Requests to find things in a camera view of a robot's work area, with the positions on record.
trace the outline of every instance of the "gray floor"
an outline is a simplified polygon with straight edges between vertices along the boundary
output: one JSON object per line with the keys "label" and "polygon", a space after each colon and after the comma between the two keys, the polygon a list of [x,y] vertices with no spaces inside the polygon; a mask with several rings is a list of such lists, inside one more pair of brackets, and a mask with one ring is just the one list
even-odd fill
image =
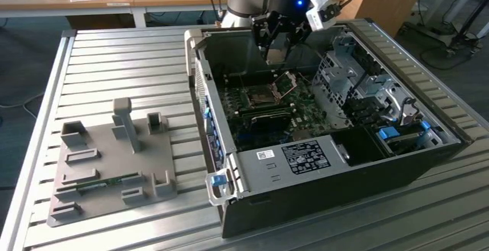
{"label": "gray floor", "polygon": [[[422,0],[427,6],[434,0]],[[444,12],[451,0],[444,1],[439,12]],[[459,13],[455,22],[463,22],[476,1],[467,4]],[[157,25],[190,25],[194,24],[199,13],[166,13],[162,16],[153,16],[159,22]],[[213,15],[207,11],[203,21],[213,23]],[[471,28],[478,32],[483,24],[489,21],[489,9],[484,9]],[[50,65],[54,59],[61,31],[69,29],[69,24],[63,17],[45,18],[10,18],[5,28],[0,29],[0,104],[17,104],[27,97],[39,93],[47,82]],[[418,53],[434,46],[436,43],[414,31],[406,32],[396,37],[396,41],[418,57]],[[436,66],[447,66],[463,60],[464,56],[446,59],[442,52],[432,52],[427,55],[427,60]],[[462,97],[483,118],[489,119],[489,52],[483,49],[472,56],[470,61],[451,70],[435,70],[432,73],[440,78],[443,83]],[[35,99],[27,104],[29,109],[35,113],[41,99]],[[34,120],[21,107],[13,109],[0,109],[2,124],[0,125],[0,187],[14,186],[22,164],[23,154],[27,147],[29,137]],[[0,191],[0,223],[6,214],[6,208],[13,191]]]}

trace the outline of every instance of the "green pcb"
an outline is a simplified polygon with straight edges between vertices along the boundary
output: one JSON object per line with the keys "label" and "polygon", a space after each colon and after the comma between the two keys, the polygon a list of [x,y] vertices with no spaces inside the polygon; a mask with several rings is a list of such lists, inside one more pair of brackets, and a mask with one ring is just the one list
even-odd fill
{"label": "green pcb", "polygon": [[290,73],[270,84],[222,88],[219,98],[238,151],[331,131],[326,113],[314,101],[310,82],[300,74]]}

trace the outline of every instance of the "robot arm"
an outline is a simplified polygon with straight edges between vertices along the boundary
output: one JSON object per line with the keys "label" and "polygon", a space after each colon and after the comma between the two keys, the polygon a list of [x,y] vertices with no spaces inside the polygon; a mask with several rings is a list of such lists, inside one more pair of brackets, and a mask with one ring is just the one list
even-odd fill
{"label": "robot arm", "polygon": [[288,51],[311,31],[334,25],[338,14],[339,7],[332,0],[227,0],[222,27],[250,25],[266,59],[268,46],[279,33],[286,33]]}

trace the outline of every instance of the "white label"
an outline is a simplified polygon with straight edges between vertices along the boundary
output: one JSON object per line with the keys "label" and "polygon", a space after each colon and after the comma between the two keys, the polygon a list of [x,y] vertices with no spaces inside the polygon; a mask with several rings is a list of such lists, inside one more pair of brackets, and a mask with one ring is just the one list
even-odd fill
{"label": "white label", "polygon": [[106,6],[127,6],[129,3],[106,3]]}
{"label": "white label", "polygon": [[267,158],[274,158],[274,153],[272,153],[271,150],[261,151],[261,152],[257,152],[257,156],[258,156],[259,160],[267,159]]}

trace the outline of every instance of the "slotted metal table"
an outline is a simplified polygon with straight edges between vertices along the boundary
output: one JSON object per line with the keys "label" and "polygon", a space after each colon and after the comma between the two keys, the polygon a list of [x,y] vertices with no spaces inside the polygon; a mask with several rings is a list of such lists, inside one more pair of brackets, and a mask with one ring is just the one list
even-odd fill
{"label": "slotted metal table", "polygon": [[[375,24],[352,23],[474,139],[452,160],[400,189],[223,240],[185,74],[183,31],[202,26],[65,32],[0,250],[489,250],[487,122]],[[61,124],[109,123],[110,101],[125,96],[133,118],[169,118],[178,196],[50,228]]]}

